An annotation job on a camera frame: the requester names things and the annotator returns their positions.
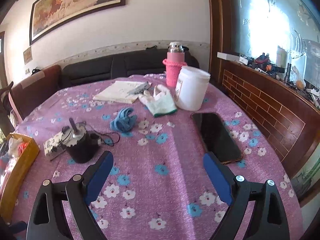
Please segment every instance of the white lid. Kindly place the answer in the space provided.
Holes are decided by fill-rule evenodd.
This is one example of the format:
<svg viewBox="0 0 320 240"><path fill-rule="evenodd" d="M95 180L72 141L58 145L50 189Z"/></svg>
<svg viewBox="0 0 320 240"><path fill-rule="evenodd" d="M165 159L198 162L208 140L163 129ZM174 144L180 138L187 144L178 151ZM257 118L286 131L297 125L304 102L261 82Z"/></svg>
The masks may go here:
<svg viewBox="0 0 320 240"><path fill-rule="evenodd" d="M180 73L190 78L195 77L195 78L200 78L207 81L209 81L211 77L211 75L208 72L195 67L189 67L189 66L183 66L180 70Z"/></svg>
<svg viewBox="0 0 320 240"><path fill-rule="evenodd" d="M172 45L178 46L178 45L181 45L181 43L178 41L173 41L173 42L170 42L170 46L172 46Z"/></svg>

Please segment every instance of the tablecloth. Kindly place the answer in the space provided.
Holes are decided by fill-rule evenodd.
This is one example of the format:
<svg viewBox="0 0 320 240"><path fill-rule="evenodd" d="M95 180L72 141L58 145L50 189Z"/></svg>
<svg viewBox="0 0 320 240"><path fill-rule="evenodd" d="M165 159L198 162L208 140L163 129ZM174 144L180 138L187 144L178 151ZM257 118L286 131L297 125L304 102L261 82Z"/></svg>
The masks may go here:
<svg viewBox="0 0 320 240"><path fill-rule="evenodd" d="M152 87L165 84L162 75L134 75L118 80L149 81ZM82 174L97 161L104 150L114 155L114 166L90 209L103 233L112 239L209 239L228 206L217 196L204 168L204 150L191 119L191 112L179 109L175 114L153 118L137 100L132 105L94 101L93 96L114 80L66 88L52 95L18 126L17 132L30 135L39 144L40 153L28 172L12 221L28 221L38 189L45 179L69 180ZM67 152L49 162L43 143L68 125L86 121L96 131L109 132L117 112L132 106L137 114L133 130L122 133L114 147L104 145L95 157L77 164ZM302 235L302 215L292 185L277 155L252 121L216 87L209 85L198 112L217 113L230 130L244 158L228 166L248 181L264 183L272 179L279 190L289 222L291 239ZM70 208L64 203L74 239L81 239ZM236 239L242 239L253 203Z"/></svg>

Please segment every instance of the smartphone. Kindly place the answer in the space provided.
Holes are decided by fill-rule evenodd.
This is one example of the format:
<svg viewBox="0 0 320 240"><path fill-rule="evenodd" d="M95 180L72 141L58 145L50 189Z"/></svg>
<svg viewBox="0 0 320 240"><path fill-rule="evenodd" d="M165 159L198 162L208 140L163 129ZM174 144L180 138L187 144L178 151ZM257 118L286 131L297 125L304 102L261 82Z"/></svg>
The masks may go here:
<svg viewBox="0 0 320 240"><path fill-rule="evenodd" d="M217 114L193 113L191 118L198 128L206 152L213 152L223 164L243 158L243 153Z"/></svg>

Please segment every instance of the brown leather chair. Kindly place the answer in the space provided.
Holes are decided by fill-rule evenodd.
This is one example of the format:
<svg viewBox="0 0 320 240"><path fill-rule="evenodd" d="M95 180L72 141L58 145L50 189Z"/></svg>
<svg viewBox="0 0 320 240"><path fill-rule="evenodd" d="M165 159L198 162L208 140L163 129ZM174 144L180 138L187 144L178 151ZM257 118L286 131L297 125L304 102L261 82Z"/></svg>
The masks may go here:
<svg viewBox="0 0 320 240"><path fill-rule="evenodd" d="M40 104L59 90L61 67L46 67L15 85L9 93L9 101L17 116L22 121Z"/></svg>

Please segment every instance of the blue gripper pad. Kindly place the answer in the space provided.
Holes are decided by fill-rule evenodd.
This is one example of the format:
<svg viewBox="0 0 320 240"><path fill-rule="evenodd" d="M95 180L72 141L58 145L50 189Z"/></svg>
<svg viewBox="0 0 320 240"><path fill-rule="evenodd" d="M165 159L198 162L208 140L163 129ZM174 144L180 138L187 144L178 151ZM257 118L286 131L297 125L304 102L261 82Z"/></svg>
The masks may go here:
<svg viewBox="0 0 320 240"><path fill-rule="evenodd" d="M218 165L214 162L214 160L212 160L208 153L206 153L203 157L203 165L212 185L219 195L220 200L230 206L233 201L231 195L231 186L218 168Z"/></svg>
<svg viewBox="0 0 320 240"><path fill-rule="evenodd" d="M97 197L99 196L99 193L106 182L112 167L113 155L111 152L109 152L87 186L87 196L85 197L84 201L88 206L91 202L97 200Z"/></svg>

